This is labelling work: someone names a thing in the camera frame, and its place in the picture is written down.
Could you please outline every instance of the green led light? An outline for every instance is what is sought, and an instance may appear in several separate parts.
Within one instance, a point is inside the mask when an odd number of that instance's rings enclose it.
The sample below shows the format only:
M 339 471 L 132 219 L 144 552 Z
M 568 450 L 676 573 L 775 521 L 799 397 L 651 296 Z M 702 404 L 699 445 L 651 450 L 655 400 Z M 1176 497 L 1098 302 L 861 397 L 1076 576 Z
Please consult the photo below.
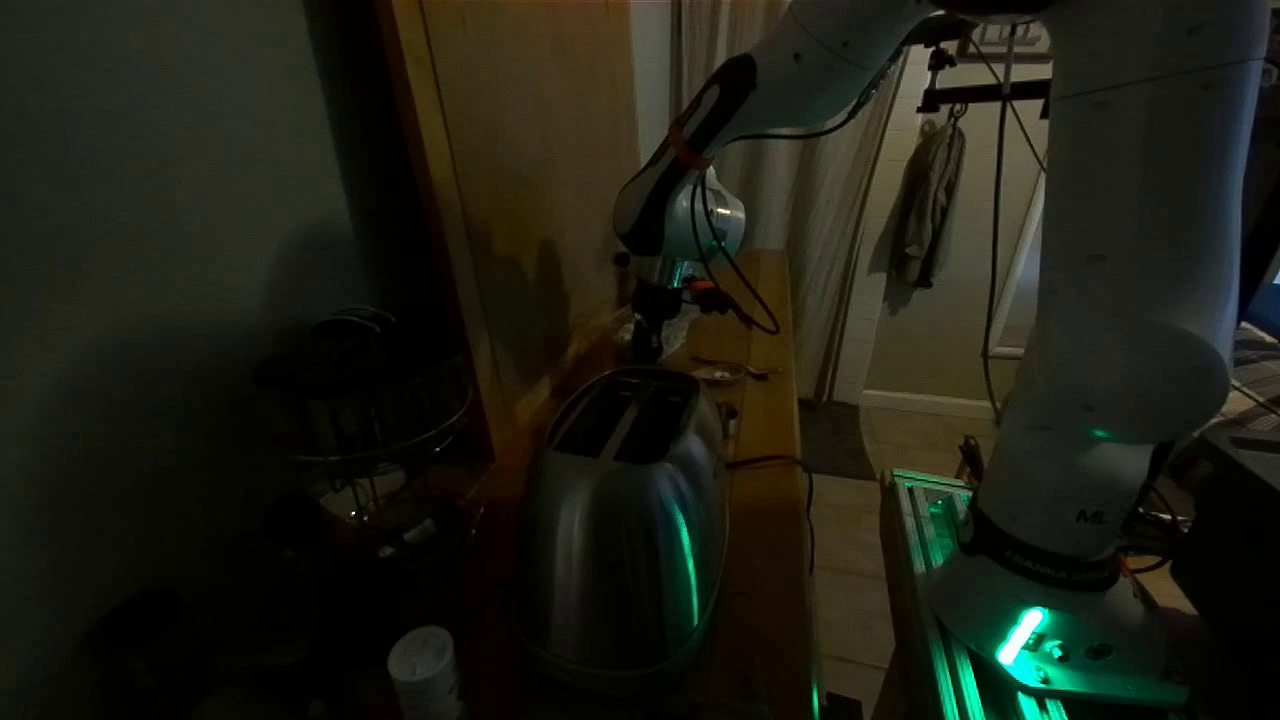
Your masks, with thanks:
M 1049 608 L 1024 608 L 1013 632 L 1005 636 L 997 660 L 1006 667 L 1029 650 L 1029 641 L 1042 630 L 1042 620 L 1049 620 Z
M 685 560 L 685 585 L 689 585 L 689 623 L 702 623 L 702 590 L 694 582 L 694 552 L 692 552 L 692 534 L 685 512 L 676 512 L 676 539 L 681 539 L 681 560 Z
M 1039 654 L 1042 654 L 1049 660 L 1064 660 L 1064 656 L 1069 656 L 1064 641 L 1042 641 Z
M 825 720 L 825 689 L 814 682 L 808 682 L 808 716 Z
M 1039 720 L 1042 716 L 1039 704 L 1033 696 L 1024 696 L 1024 691 L 1015 691 L 1015 713 L 1020 713 L 1020 720 Z

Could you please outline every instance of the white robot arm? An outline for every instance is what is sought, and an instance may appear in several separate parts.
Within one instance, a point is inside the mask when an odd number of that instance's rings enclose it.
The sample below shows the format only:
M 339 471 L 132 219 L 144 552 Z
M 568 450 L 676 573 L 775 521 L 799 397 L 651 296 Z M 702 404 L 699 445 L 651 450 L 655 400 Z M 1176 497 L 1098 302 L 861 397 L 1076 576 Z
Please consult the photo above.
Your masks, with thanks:
M 709 156 L 831 125 L 937 10 L 1034 11 L 1055 68 L 1034 339 L 967 552 L 937 576 L 933 608 L 991 663 L 1015 608 L 1058 614 L 1064 644 L 1042 667 L 1071 689 L 1013 674 L 1024 689 L 1167 696 L 1167 660 L 1114 546 L 1150 450 L 1186 436 L 1228 391 L 1269 0 L 793 0 L 785 24 L 681 114 L 619 191 L 617 231 L 665 288 L 665 262 L 689 255 L 681 198 Z

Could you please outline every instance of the hanging cloth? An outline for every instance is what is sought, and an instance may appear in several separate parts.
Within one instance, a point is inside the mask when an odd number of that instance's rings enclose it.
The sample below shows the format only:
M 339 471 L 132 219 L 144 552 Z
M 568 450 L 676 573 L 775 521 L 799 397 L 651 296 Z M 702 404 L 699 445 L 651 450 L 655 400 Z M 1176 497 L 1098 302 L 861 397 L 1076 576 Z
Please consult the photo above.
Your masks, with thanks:
M 933 288 L 933 276 L 939 274 L 939 247 L 963 170 L 958 117 L 963 110 L 953 110 L 942 125 L 919 125 L 903 189 L 883 227 L 892 307 L 903 307 L 915 288 Z

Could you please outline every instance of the wire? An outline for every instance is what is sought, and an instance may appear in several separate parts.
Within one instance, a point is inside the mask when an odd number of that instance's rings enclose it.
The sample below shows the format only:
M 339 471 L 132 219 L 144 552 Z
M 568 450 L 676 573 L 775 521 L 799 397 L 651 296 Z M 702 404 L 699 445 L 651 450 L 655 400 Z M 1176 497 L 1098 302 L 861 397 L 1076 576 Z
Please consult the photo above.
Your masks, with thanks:
M 991 71 L 991 79 L 997 79 L 997 83 L 1006 83 L 1006 79 L 998 79 L 998 71 L 997 71 L 997 64 L 987 61 L 987 52 L 983 52 L 981 43 L 971 43 L 971 50 L 977 50 L 977 58 L 983 61 L 983 68 Z M 1024 114 L 1020 114 L 1015 104 L 1013 104 L 1013 120 L 1015 120 L 1015 130 L 1020 130 L 1033 159 L 1039 166 L 1039 173 L 1049 173 L 1049 159 L 1039 156 L 1039 143 L 1033 140 L 1029 120 L 1024 120 Z
M 1143 573 L 1172 566 L 1172 558 L 1186 539 L 1186 528 L 1185 528 L 1176 504 L 1158 490 L 1158 478 L 1167 471 L 1172 452 L 1176 452 L 1176 445 L 1150 450 L 1143 494 L 1138 494 L 1138 500 L 1129 518 L 1129 528 L 1122 528 L 1129 534 L 1122 558 L 1157 558 L 1150 566 L 1129 570 L 1131 576 L 1143 576 Z
M 955 478 L 967 485 L 983 485 L 987 480 L 987 462 L 983 462 L 983 445 L 977 436 L 958 439 L 958 465 Z
M 1257 387 L 1248 387 L 1248 383 L 1238 383 L 1238 382 L 1230 382 L 1230 391 L 1238 391 L 1243 400 L 1250 400 L 1250 404 L 1265 408 L 1265 414 L 1280 414 L 1275 400 L 1269 400 L 1265 391 L 1257 391 Z
M 773 306 L 758 296 L 758 288 L 748 280 L 748 274 L 743 274 L 743 270 L 733 262 L 733 251 L 722 247 L 722 237 L 721 237 L 721 227 L 714 227 L 714 213 L 711 213 L 711 200 L 709 200 L 709 173 L 694 173 L 694 179 L 692 179 L 692 200 L 694 200 L 699 213 L 702 213 L 702 223 L 709 223 L 709 231 L 711 231 L 711 242 L 714 242 L 714 251 L 722 255 L 722 265 L 733 270 L 733 276 L 748 288 L 748 296 L 757 302 L 757 307 L 764 307 L 766 326 L 758 326 L 740 302 L 733 302 L 733 296 L 722 293 L 721 276 L 711 274 L 711 262 L 709 262 L 709 247 L 702 247 L 702 231 L 694 227 L 694 213 L 689 213 L 689 215 L 692 215 L 692 219 L 689 219 L 692 246 L 694 246 L 694 255 L 699 255 L 711 288 L 728 302 L 728 307 L 733 307 L 748 327 L 757 327 L 757 332 L 764 332 L 764 337 L 779 337 L 785 326 L 775 320 Z
M 810 576 L 810 570 L 814 570 L 814 528 L 810 528 L 810 478 L 814 478 L 814 468 L 804 455 L 740 455 L 740 462 L 728 462 L 722 468 L 740 471 L 740 468 L 757 468 L 757 465 L 797 465 L 804 471 L 804 576 Z
M 1013 79 L 1013 33 L 1015 24 L 1006 24 L 1006 50 L 1005 50 L 1005 88 Z M 1005 140 L 1006 140 L 1006 91 L 998 99 L 998 120 L 997 120 L 997 189 L 991 189 L 991 255 L 987 255 L 987 307 L 983 307 L 983 349 L 981 349 L 981 359 L 983 359 L 983 391 L 987 391 L 987 404 L 991 404 L 991 420 L 998 429 L 1005 420 L 1005 404 L 997 397 L 997 375 L 991 375 L 991 332 L 997 332 L 997 293 L 998 293 L 998 231 L 1005 231 Z

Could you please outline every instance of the cup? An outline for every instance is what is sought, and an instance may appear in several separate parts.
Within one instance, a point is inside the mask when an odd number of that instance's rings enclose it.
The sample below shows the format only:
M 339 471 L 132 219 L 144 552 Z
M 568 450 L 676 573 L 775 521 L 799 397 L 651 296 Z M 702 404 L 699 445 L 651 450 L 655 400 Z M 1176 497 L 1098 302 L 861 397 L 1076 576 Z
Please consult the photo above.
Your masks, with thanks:
M 451 636 L 439 623 L 411 630 L 389 654 L 401 720 L 459 720 Z

